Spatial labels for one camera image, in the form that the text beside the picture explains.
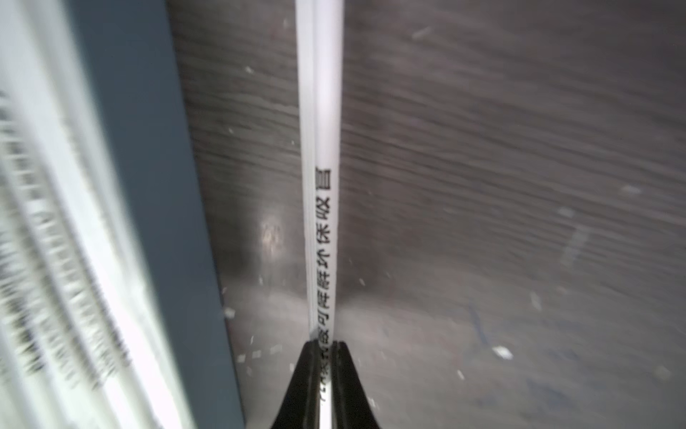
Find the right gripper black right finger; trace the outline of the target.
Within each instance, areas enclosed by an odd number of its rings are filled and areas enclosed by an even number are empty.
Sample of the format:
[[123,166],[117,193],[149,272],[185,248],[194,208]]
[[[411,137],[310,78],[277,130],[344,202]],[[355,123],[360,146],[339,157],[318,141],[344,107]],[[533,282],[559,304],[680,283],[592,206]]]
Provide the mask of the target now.
[[332,402],[337,429],[380,429],[344,341],[332,347]]

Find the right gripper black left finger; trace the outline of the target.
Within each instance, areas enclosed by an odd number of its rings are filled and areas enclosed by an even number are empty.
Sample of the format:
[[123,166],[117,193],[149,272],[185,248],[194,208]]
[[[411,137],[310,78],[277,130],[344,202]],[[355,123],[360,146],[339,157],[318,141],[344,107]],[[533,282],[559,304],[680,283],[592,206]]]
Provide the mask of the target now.
[[318,341],[304,344],[272,429],[319,427],[320,349]]

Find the white paper-wrapped straw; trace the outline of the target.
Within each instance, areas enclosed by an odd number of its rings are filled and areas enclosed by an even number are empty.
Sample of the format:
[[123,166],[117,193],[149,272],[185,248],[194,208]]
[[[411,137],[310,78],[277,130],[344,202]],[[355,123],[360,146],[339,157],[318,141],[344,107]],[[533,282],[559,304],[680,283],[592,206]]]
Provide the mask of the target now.
[[64,1],[1,5],[1,425],[192,428]]
[[318,427],[334,428],[333,343],[338,271],[344,11],[342,1],[296,3],[298,102],[308,325],[317,345]]

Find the blue storage box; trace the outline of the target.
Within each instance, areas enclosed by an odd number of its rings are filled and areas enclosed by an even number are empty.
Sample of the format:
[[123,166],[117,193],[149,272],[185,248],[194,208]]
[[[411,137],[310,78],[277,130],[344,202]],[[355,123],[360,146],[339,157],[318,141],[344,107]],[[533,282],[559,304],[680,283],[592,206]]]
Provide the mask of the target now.
[[162,1],[69,1],[127,218],[200,428],[245,425]]

